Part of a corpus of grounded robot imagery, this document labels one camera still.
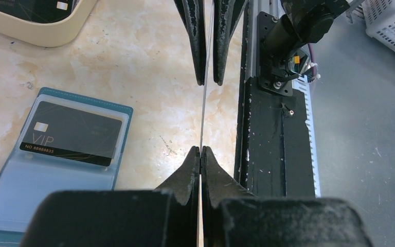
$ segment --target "beige marble surface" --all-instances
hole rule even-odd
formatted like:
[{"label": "beige marble surface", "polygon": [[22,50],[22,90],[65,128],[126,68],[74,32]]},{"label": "beige marble surface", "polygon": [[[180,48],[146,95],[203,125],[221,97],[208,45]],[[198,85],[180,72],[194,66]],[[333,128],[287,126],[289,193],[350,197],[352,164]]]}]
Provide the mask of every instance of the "beige marble surface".
[{"label": "beige marble surface", "polygon": [[[204,130],[204,145],[230,174],[240,46],[241,23],[224,85],[210,77]],[[0,34],[0,169],[44,86],[134,108],[116,189],[156,187],[199,145],[203,87],[195,82],[189,40],[172,0],[99,0],[77,38],[58,48]]]}]

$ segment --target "card chip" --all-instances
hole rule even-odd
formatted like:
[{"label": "card chip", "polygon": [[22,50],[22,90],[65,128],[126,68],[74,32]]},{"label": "card chip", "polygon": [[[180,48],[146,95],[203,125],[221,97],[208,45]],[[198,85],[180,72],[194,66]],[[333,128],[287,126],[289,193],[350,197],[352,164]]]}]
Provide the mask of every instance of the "card chip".
[{"label": "card chip", "polygon": [[57,2],[57,9],[67,10],[67,3]]},{"label": "card chip", "polygon": [[48,126],[49,125],[46,124],[46,123],[36,122],[35,126],[34,126],[34,130],[41,131],[41,132],[46,132]]}]

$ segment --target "beige container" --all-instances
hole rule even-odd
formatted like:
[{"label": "beige container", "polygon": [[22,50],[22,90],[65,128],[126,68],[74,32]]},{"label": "beige container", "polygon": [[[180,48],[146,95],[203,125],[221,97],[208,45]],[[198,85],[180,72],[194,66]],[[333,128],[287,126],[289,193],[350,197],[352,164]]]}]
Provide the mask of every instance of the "beige container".
[{"label": "beige container", "polygon": [[78,35],[96,1],[80,0],[69,17],[48,24],[29,22],[0,12],[0,33],[43,47],[64,45]]}]

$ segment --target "white plastic basket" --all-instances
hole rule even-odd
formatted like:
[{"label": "white plastic basket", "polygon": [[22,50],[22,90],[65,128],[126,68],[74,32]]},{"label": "white plastic basket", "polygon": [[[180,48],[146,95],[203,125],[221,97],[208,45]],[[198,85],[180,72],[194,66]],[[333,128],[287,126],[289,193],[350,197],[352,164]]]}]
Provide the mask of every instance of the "white plastic basket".
[{"label": "white plastic basket", "polygon": [[366,33],[395,52],[395,0],[365,0]]}]

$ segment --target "blue card holder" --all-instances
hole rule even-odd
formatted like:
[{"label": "blue card holder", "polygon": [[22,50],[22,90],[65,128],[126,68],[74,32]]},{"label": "blue card holder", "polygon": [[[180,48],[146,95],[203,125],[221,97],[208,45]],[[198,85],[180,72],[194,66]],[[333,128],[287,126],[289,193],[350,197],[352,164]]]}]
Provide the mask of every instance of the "blue card holder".
[{"label": "blue card holder", "polygon": [[[48,111],[48,114],[56,111],[55,109],[68,110],[67,116],[59,115],[60,111],[58,111],[59,113],[55,113],[58,115],[53,118],[54,123],[62,125],[61,128],[66,135],[69,135],[72,129],[67,129],[65,121],[61,121],[60,117],[75,118],[72,112],[82,112],[90,117],[93,116],[93,121],[98,121],[96,128],[88,128],[88,130],[91,134],[98,134],[101,137],[103,137],[102,131],[108,134],[106,142],[112,146],[112,149],[108,149],[112,151],[108,155],[99,151],[99,153],[95,153],[96,155],[90,153],[90,155],[86,154],[84,158],[79,158],[80,156],[75,158],[75,155],[84,154],[78,148],[84,149],[85,147],[83,144],[76,144],[76,141],[73,140],[75,150],[78,152],[65,153],[65,155],[48,153],[51,150],[54,151],[54,148],[47,147],[49,137],[41,136],[46,132],[48,124],[39,123],[37,116],[40,113],[36,112],[37,110],[41,111],[42,108],[39,106],[46,104],[58,106],[58,108]],[[59,190],[113,189],[132,114],[131,107],[47,87],[40,89],[21,134],[0,171],[0,246],[17,246],[19,244],[37,206],[50,193]],[[113,122],[115,124],[113,134],[108,132],[108,126],[102,126],[102,123],[105,123],[102,121],[103,119],[112,119],[106,123]],[[75,121],[81,122],[81,128],[87,126],[87,121],[81,121],[81,119]],[[37,133],[38,136],[33,133],[33,138],[31,136],[28,138],[27,136],[32,132]],[[33,144],[26,143],[27,139],[33,139]],[[71,148],[72,143],[71,141],[62,142],[61,145]]]}]

